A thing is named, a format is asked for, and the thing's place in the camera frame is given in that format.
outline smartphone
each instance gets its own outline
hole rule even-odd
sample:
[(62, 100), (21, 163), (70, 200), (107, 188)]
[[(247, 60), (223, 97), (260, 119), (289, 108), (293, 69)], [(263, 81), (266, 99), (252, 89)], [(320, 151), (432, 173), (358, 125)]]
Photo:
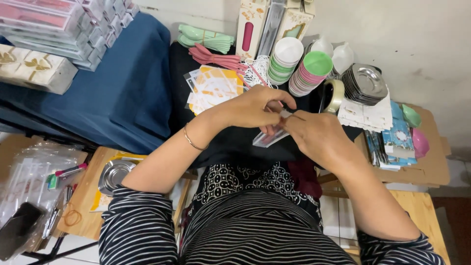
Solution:
[(7, 261), (24, 245), (44, 211), (29, 202), (20, 205), (13, 216), (0, 229), (0, 260)]

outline striped shirt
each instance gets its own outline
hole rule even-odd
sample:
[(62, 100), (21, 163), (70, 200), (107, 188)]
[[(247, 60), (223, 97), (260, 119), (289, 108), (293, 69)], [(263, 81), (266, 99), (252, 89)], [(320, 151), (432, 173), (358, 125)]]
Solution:
[[(180, 255), (172, 202), (162, 194), (120, 186), (102, 217), (102, 265), (356, 264), (309, 214), (268, 190), (234, 192), (204, 205), (186, 228)], [(445, 264), (423, 234), (398, 242), (359, 231), (358, 241), (364, 265)]]

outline red cloth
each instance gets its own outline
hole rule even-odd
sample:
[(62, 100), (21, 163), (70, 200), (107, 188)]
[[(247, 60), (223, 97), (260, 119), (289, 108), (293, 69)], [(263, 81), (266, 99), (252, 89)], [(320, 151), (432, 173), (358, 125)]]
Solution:
[(294, 190), (319, 199), (322, 196), (322, 188), (317, 181), (314, 165), (315, 163), (308, 157), (288, 162), (291, 178), (294, 181)]

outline hand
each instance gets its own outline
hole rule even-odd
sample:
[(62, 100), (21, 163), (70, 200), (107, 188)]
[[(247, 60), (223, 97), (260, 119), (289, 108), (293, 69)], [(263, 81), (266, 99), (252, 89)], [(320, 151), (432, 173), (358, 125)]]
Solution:
[(367, 166), (363, 153), (350, 141), (336, 116), (298, 110), (283, 120), (299, 149), (310, 159), (334, 174), (357, 166)]
[[(296, 102), (288, 92), (262, 85), (255, 85), (242, 95), (210, 109), (216, 109), (224, 116), (226, 126), (255, 128), (280, 123), (279, 100), (284, 101), (289, 108), (296, 109)], [(267, 106), (276, 111), (266, 112)]]

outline person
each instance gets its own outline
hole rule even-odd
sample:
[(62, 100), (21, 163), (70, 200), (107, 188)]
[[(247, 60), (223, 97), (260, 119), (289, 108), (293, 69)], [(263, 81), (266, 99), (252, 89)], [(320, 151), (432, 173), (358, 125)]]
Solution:
[(278, 124), (307, 157), (341, 181), (359, 229), (362, 264), (444, 264), (334, 115), (296, 111), (284, 119), (277, 111), (267, 112), (278, 100), (296, 109), (287, 92), (254, 86), (196, 116), (139, 163), (114, 190), (102, 215), (100, 263), (356, 264), (322, 233), (319, 201), (293, 190), (282, 162), (264, 172), (207, 167), (177, 252), (172, 202), (164, 194), (224, 128), (261, 127), (273, 133)]

